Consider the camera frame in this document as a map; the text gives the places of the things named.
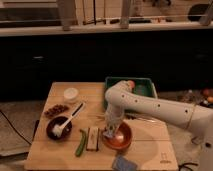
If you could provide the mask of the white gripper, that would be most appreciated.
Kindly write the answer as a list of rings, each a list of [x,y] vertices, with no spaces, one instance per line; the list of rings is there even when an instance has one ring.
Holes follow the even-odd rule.
[[[107,112],[105,115],[106,130],[115,132],[123,122],[124,114],[117,115]]]

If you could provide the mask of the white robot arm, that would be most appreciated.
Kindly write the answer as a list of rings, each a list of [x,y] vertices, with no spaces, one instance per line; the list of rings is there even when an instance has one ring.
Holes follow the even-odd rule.
[[[131,81],[119,81],[105,92],[106,135],[113,137],[126,110],[146,114],[205,137],[213,131],[213,109],[196,104],[169,101],[132,93]]]

